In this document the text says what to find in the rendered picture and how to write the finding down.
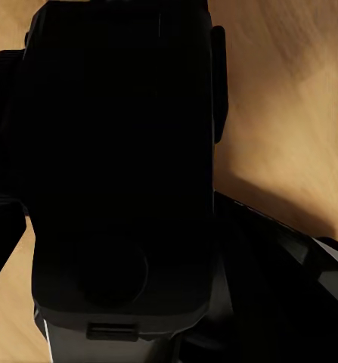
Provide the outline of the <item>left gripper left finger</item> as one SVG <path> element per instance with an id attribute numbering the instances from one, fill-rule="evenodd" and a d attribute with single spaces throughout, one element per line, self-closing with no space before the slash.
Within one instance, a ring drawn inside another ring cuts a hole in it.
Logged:
<path id="1" fill-rule="evenodd" d="M 0 206 L 0 271 L 26 231 L 26 220 L 20 201 Z"/>

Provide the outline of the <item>digital camera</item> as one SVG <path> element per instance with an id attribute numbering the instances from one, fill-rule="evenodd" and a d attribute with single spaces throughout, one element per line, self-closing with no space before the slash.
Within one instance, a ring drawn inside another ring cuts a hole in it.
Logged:
<path id="1" fill-rule="evenodd" d="M 138 342 L 209 311 L 225 29 L 207 0 L 49 1 L 0 51 L 0 206 L 36 236 L 41 317 Z"/>

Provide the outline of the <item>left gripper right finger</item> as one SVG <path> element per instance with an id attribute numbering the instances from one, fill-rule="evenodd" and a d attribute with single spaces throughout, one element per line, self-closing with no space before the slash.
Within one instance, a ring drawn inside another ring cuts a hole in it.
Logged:
<path id="1" fill-rule="evenodd" d="M 338 363 L 338 299 L 244 209 L 216 232 L 244 363 Z"/>

